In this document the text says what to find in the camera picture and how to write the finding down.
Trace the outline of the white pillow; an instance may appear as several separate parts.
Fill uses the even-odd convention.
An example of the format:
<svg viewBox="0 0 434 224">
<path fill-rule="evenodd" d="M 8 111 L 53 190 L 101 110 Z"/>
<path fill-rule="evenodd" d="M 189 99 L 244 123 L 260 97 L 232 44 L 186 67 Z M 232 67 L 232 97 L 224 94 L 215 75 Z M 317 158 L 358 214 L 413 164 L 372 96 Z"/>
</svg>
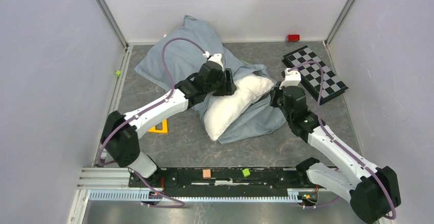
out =
<svg viewBox="0 0 434 224">
<path fill-rule="evenodd" d="M 262 76 L 249 74 L 234 82 L 236 91 L 231 96 L 214 97 L 204 114 L 204 126 L 212 141 L 218 138 L 247 108 L 270 91 L 274 82 Z"/>
</svg>

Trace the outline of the blue grey pillowcase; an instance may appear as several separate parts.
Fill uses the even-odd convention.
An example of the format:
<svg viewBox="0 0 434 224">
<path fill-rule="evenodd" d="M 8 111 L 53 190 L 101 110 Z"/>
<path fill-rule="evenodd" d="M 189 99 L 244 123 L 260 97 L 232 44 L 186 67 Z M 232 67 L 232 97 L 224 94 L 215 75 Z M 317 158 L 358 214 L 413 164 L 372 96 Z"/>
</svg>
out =
<svg viewBox="0 0 434 224">
<path fill-rule="evenodd" d="M 135 66 L 135 71 L 166 91 L 172 83 L 178 83 L 188 75 L 197 72 L 206 59 L 203 53 L 221 53 L 225 57 L 224 66 L 232 70 L 234 82 L 249 74 L 267 77 L 276 84 L 267 73 L 263 64 L 245 64 L 235 57 L 222 44 L 215 29 L 207 22 L 186 15 L 181 27 L 176 28 L 165 38 L 157 42 L 147 55 Z M 197 112 L 204 124 L 204 114 L 210 106 L 213 96 L 192 109 Z M 269 105 L 267 92 L 257 102 L 250 105 L 218 138 L 221 144 L 233 143 L 243 139 L 274 132 L 286 120 L 278 108 Z"/>
</svg>

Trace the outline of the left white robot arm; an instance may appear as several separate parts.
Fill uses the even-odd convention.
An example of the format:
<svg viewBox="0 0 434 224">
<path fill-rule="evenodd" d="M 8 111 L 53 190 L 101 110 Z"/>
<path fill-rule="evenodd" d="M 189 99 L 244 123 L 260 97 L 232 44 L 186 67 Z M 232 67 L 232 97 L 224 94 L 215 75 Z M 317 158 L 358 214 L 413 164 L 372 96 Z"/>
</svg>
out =
<svg viewBox="0 0 434 224">
<path fill-rule="evenodd" d="M 101 136 L 106 150 L 121 168 L 141 176 L 149 187 L 161 180 L 159 166 L 141 151 L 139 140 L 163 120 L 204 102 L 207 96 L 231 96 L 236 91 L 232 71 L 214 61 L 206 61 L 200 70 L 181 80 L 159 99 L 124 114 L 111 112 Z"/>
</svg>

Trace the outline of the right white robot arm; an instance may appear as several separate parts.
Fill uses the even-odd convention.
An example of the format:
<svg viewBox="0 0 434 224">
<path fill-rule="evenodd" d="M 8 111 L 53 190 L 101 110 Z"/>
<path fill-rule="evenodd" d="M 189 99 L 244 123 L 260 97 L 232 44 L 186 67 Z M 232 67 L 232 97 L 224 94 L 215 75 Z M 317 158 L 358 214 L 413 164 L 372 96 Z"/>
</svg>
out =
<svg viewBox="0 0 434 224">
<path fill-rule="evenodd" d="M 347 201 L 365 223 L 397 217 L 401 197 L 397 174 L 391 167 L 378 167 L 333 134 L 324 121 L 308 109 L 303 88 L 278 83 L 270 95 L 270 105 L 280 109 L 291 132 L 338 168 L 333 170 L 315 158 L 304 160 L 296 166 L 295 179 L 300 186 L 325 187 Z"/>
</svg>

